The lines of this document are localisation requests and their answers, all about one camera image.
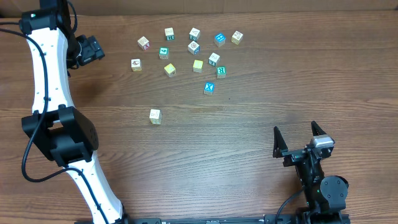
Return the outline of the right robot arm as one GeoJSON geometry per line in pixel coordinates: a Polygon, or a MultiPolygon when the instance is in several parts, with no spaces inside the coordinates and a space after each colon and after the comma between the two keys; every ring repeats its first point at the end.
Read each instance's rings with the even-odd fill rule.
{"type": "Polygon", "coordinates": [[[321,161],[329,158],[335,140],[327,135],[315,122],[311,122],[313,137],[303,149],[290,151],[278,127],[274,127],[273,157],[283,158],[285,167],[294,166],[302,188],[290,196],[278,209],[273,218],[265,222],[273,223],[314,223],[349,224],[349,215],[341,211],[346,208],[349,183],[342,176],[326,176],[321,161]],[[305,195],[307,206],[298,208],[293,215],[282,215],[284,207],[301,193],[305,195]]]}

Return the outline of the plain wooden block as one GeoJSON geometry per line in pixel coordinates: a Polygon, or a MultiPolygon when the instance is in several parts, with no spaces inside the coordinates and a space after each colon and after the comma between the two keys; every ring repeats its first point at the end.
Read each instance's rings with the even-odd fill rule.
{"type": "Polygon", "coordinates": [[[161,119],[162,120],[162,113],[161,110],[158,109],[151,109],[149,119],[161,119]]]}

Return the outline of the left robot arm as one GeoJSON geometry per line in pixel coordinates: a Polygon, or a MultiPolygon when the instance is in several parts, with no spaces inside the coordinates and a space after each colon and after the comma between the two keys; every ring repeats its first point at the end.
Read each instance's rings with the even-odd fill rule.
{"type": "Polygon", "coordinates": [[[95,37],[75,36],[73,11],[66,0],[40,0],[38,10],[22,14],[19,27],[30,47],[35,83],[32,115],[21,119],[22,129],[28,145],[36,145],[73,179],[89,206],[92,223],[127,223],[124,206],[98,160],[96,128],[75,108],[70,93],[68,71],[104,57],[95,37]]]}

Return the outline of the blue X block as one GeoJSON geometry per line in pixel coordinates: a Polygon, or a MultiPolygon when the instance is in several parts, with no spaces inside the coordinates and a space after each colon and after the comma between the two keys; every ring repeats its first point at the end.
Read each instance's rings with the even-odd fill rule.
{"type": "Polygon", "coordinates": [[[205,95],[212,95],[214,93],[215,90],[215,84],[214,83],[210,83],[210,82],[206,82],[203,92],[205,95]]]}

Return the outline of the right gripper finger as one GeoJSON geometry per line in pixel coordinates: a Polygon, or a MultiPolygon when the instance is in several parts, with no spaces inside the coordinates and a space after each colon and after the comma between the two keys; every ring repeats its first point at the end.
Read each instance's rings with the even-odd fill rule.
{"type": "Polygon", "coordinates": [[[274,127],[274,147],[272,156],[275,158],[283,157],[283,153],[287,152],[289,149],[282,137],[282,134],[277,126],[274,127]]]}
{"type": "Polygon", "coordinates": [[[311,128],[312,128],[313,136],[321,136],[321,135],[326,134],[326,132],[324,130],[322,130],[321,127],[319,127],[319,125],[317,124],[316,121],[311,122],[311,128]]]}

